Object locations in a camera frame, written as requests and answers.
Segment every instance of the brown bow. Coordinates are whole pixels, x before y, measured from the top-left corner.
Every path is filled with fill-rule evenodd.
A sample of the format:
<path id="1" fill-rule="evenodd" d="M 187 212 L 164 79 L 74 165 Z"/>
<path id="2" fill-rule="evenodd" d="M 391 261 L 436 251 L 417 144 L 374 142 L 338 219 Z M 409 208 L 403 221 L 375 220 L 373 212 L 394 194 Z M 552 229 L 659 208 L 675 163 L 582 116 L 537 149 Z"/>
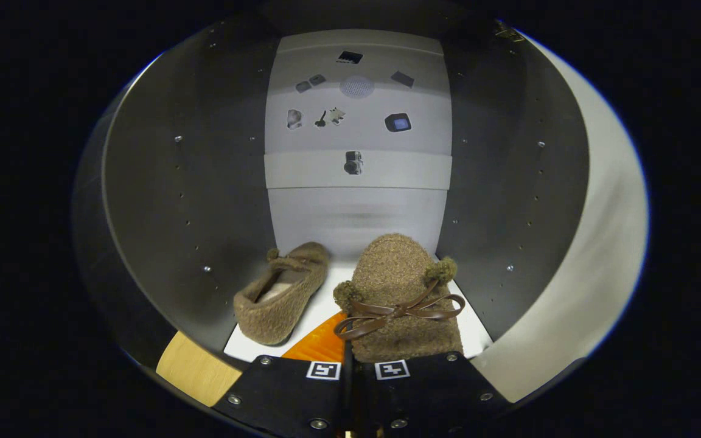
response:
<path id="1" fill-rule="evenodd" d="M 384 327 L 392 319 L 399 318 L 401 316 L 410 315 L 425 319 L 448 319 L 461 313 L 461 311 L 464 309 L 465 302 L 464 298 L 457 296 L 457 294 L 450 294 L 449 296 L 437 297 L 436 299 L 422 302 L 436 285 L 437 280 L 434 280 L 426 291 L 420 294 L 420 296 L 418 296 L 416 299 L 409 302 L 404 302 L 402 304 L 397 304 L 393 307 L 386 307 L 384 305 L 370 305 L 357 301 L 351 301 L 350 304 L 353 305 L 353 308 L 355 308 L 356 311 L 359 311 L 361 314 L 359 316 L 351 316 L 340 321 L 340 323 L 334 327 L 334 335 L 337 335 L 339 339 L 342 339 L 343 341 L 350 341 L 352 339 L 357 339 L 364 335 L 368 335 L 368 333 L 372 333 L 373 331 L 378 330 L 378 328 Z M 424 310 L 424 308 L 427 308 L 428 306 L 431 306 L 442 299 L 450 299 L 458 302 L 459 308 L 454 308 L 454 310 Z M 353 324 L 353 322 L 361 322 L 365 319 L 367 319 L 367 322 L 364 324 L 343 331 L 344 328 L 350 326 Z"/>

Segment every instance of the black rectangle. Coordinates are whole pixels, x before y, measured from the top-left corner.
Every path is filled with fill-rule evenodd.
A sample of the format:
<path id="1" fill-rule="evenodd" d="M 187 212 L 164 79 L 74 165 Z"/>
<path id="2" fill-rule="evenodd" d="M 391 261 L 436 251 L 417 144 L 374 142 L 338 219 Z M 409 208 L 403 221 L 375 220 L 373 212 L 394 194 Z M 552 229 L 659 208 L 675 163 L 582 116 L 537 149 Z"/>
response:
<path id="1" fill-rule="evenodd" d="M 340 56 L 337 58 L 337 62 L 347 62 L 348 64 L 358 64 L 362 58 L 361 53 L 348 52 L 348 50 L 343 50 Z"/>
<path id="2" fill-rule="evenodd" d="M 415 79 L 409 77 L 408 75 L 404 74 L 403 72 L 400 72 L 397 70 L 396 73 L 391 75 L 391 78 L 398 83 L 401 83 L 403 86 L 406 86 L 407 88 L 413 88 L 413 84 L 415 83 Z"/>

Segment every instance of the black background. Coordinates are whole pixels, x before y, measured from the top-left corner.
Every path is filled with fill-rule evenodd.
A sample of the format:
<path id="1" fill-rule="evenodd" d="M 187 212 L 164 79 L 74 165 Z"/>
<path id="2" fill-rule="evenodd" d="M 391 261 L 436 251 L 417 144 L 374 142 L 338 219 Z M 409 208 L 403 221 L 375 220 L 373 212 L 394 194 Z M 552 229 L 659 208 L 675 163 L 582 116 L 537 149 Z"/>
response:
<path id="1" fill-rule="evenodd" d="M 701 436 L 701 9 L 548 6 L 492 13 L 570 62 L 628 127 L 650 190 L 649 255 L 587 363 L 483 432 Z M 238 6 L 64 7 L 0 2 L 0 429 L 242 436 L 134 368 L 88 302 L 69 242 L 72 178 L 96 118 L 159 53 Z"/>

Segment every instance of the slipper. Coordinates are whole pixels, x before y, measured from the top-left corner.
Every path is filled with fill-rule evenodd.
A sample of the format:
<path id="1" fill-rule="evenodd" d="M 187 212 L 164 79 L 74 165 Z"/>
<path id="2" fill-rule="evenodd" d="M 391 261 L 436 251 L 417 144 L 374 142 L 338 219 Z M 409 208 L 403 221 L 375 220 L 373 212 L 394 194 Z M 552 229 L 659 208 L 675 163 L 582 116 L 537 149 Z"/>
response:
<path id="1" fill-rule="evenodd" d="M 445 286 L 455 275 L 451 258 L 435 263 L 412 238 L 380 236 L 362 253 L 353 279 L 334 289 L 348 314 L 334 333 L 351 341 L 362 363 L 464 354 L 456 315 L 466 303 Z"/>
<path id="2" fill-rule="evenodd" d="M 304 306 L 326 280 L 329 253 L 308 242 L 285 257 L 267 252 L 269 269 L 234 296 L 234 315 L 243 335 L 265 346 L 286 341 Z"/>

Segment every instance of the sticker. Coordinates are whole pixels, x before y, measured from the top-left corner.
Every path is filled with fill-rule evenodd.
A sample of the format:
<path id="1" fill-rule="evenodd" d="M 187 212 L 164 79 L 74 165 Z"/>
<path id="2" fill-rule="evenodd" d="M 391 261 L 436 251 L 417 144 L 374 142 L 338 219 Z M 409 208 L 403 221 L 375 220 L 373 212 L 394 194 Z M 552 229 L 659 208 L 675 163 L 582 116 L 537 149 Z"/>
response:
<path id="1" fill-rule="evenodd" d="M 326 82 L 326 78 L 323 77 L 323 75 L 314 75 L 314 77 L 309 78 L 309 80 L 310 80 L 310 83 L 312 84 L 312 86 L 316 86 L 320 83 Z"/>
<path id="2" fill-rule="evenodd" d="M 334 125 L 339 125 L 343 116 L 345 116 L 345 113 L 338 110 L 337 107 L 329 110 L 329 122 L 332 122 Z"/>
<path id="3" fill-rule="evenodd" d="M 415 83 L 415 79 L 409 77 L 408 75 L 404 74 L 403 72 L 400 72 L 397 70 L 396 73 L 391 75 L 391 78 L 398 83 L 401 83 L 403 86 L 406 86 L 407 88 L 413 88 L 413 84 Z"/>
<path id="4" fill-rule="evenodd" d="M 316 380 L 339 380 L 342 365 L 338 361 L 311 361 L 306 377 Z"/>
<path id="5" fill-rule="evenodd" d="M 298 92 L 306 92 L 306 91 L 308 91 L 308 89 L 311 89 L 311 88 L 312 88 L 312 86 L 306 80 L 303 80 L 297 84 L 297 91 Z"/>
<path id="6" fill-rule="evenodd" d="M 375 363 L 375 374 L 378 380 L 403 379 L 410 377 L 410 372 L 407 369 L 407 363 L 404 360 L 398 361 L 381 361 Z"/>
<path id="7" fill-rule="evenodd" d="M 401 133 L 402 131 L 409 131 L 412 129 L 410 118 L 403 112 L 391 114 L 391 116 L 386 117 L 384 122 L 386 123 L 387 130 L 392 133 Z"/>
<path id="8" fill-rule="evenodd" d="M 323 117 L 326 117 L 326 110 L 323 110 L 323 116 L 321 116 L 320 120 L 315 122 L 316 127 L 323 128 L 326 126 L 326 122 L 323 121 Z"/>
<path id="9" fill-rule="evenodd" d="M 337 62 L 344 62 L 346 64 L 358 64 L 358 62 L 361 61 L 362 56 L 364 55 L 362 55 L 361 53 L 348 52 L 348 50 L 344 50 L 337 58 Z"/>
<path id="10" fill-rule="evenodd" d="M 345 172 L 348 175 L 361 175 L 361 169 L 364 166 L 364 161 L 361 160 L 361 152 L 358 150 L 348 150 L 345 152 Z"/>
<path id="11" fill-rule="evenodd" d="M 289 128 L 289 130 L 295 130 L 298 127 L 301 127 L 301 112 L 298 110 L 288 110 L 288 120 L 286 123 L 286 127 Z"/>

